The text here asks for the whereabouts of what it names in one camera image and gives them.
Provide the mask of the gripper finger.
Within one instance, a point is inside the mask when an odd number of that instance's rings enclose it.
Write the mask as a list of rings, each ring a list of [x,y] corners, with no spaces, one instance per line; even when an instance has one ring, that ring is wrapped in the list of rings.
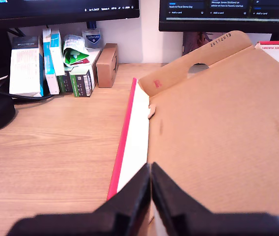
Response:
[[[94,235],[138,235],[150,201],[150,165],[144,164],[117,194],[95,210],[102,218]]]
[[[187,217],[213,213],[182,190],[156,163],[151,165],[152,200],[169,236],[189,236]]]

